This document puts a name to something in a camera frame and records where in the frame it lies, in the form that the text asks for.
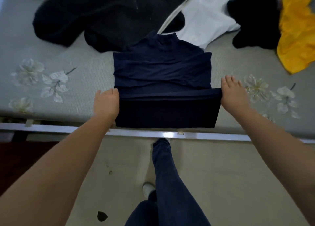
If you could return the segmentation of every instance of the jeans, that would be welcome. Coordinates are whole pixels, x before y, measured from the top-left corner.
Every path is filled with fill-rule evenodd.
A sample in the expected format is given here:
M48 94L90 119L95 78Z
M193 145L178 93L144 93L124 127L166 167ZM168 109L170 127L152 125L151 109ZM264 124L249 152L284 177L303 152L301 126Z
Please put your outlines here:
M160 138L153 144L152 159L156 192L136 207L125 226L211 226L180 179L166 139Z

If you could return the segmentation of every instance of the person's right hand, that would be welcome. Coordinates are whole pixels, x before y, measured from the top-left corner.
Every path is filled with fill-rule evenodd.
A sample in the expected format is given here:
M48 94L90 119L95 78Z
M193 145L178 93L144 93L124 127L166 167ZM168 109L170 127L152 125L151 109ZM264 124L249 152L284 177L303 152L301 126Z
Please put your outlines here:
M250 109L247 92L241 81L226 75L221 79L221 88L223 94L221 104L232 116L235 117L240 111Z
M114 121L119 113L119 92L117 88L101 93L97 91L94 98L94 116Z

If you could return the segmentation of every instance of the pant leg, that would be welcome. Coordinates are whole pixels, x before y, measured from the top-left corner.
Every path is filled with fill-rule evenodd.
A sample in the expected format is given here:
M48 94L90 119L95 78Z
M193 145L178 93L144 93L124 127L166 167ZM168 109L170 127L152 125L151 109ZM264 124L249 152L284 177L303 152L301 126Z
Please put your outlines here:
M169 142L153 144L153 164L160 226L211 226L176 170Z
M158 207L152 200L144 200L131 213L125 226L158 226Z

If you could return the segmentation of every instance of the beige floor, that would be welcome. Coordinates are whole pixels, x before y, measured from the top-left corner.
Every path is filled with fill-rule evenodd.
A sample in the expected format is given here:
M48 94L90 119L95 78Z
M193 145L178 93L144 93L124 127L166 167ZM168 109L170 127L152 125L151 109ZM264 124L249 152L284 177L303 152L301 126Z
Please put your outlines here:
M142 184L154 181L150 155L153 142L105 137L67 226L124 225L144 200ZM252 144L170 142L180 177L213 226L308 225ZM99 222L98 211L105 212L108 219Z

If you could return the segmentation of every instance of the shoe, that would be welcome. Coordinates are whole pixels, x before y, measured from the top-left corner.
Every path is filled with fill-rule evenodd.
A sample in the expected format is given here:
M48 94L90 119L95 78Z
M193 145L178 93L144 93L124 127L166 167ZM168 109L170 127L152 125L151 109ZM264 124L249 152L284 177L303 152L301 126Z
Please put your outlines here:
M149 182L145 182L142 186L144 197L148 200L149 195L155 191L155 186Z

